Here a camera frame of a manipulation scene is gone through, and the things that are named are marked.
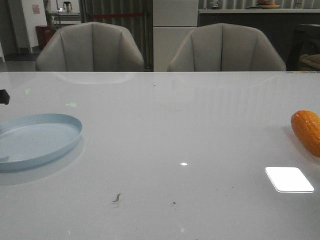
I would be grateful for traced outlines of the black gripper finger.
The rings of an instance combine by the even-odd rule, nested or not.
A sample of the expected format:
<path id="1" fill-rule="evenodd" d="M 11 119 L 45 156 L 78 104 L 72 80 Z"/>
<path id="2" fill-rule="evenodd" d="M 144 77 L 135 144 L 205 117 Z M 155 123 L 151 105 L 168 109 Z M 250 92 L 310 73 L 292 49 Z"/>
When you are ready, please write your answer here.
<path id="1" fill-rule="evenodd" d="M 0 104 L 8 105 L 10 102 L 10 95 L 5 89 L 0 90 Z"/>

